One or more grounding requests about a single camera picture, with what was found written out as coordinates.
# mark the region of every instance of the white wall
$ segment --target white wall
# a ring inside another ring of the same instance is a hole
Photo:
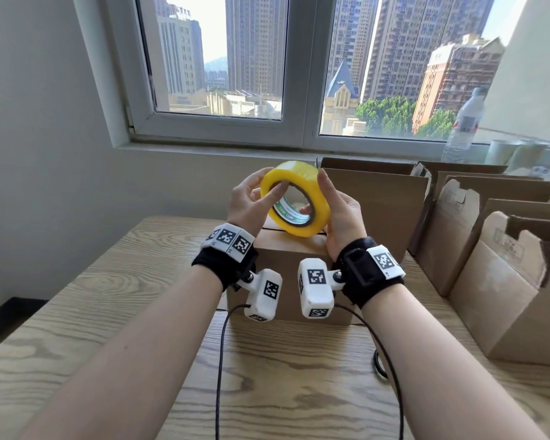
[[[550,0],[527,0],[486,108],[481,127],[550,140]]]
[[[73,0],[0,0],[0,303],[51,298],[146,216],[224,218],[232,187],[278,163],[112,148],[122,115],[98,89],[116,87],[90,63]]]

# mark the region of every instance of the black wrist strap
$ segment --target black wrist strap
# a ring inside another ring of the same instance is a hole
[[[255,260],[258,252],[255,247],[251,247],[238,263],[223,251],[216,250],[213,247],[206,247],[200,251],[193,260],[192,266],[202,265],[213,271],[222,282],[222,290],[236,284],[239,279],[246,277],[249,272],[254,270]]]
[[[348,244],[340,254],[332,269],[339,269],[345,283],[343,293],[352,304],[362,309],[377,293],[393,286],[403,284],[401,276],[386,279],[382,270],[375,263],[367,249],[376,247],[372,237],[357,239]]]

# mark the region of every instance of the tree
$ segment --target tree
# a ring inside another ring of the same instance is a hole
[[[447,140],[455,121],[455,111],[435,110],[430,120],[418,128],[416,137]]]
[[[413,111],[416,103],[406,97],[386,97],[361,103],[356,115],[367,122],[368,134],[411,135]]]

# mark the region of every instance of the plastic water bottle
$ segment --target plastic water bottle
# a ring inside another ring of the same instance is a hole
[[[479,122],[485,113],[487,87],[478,87],[456,116],[456,122],[442,153],[442,162],[462,163],[473,143]]]

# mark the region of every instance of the black baseboard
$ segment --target black baseboard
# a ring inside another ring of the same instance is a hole
[[[21,318],[30,318],[47,300],[10,298],[0,306],[0,333]]]

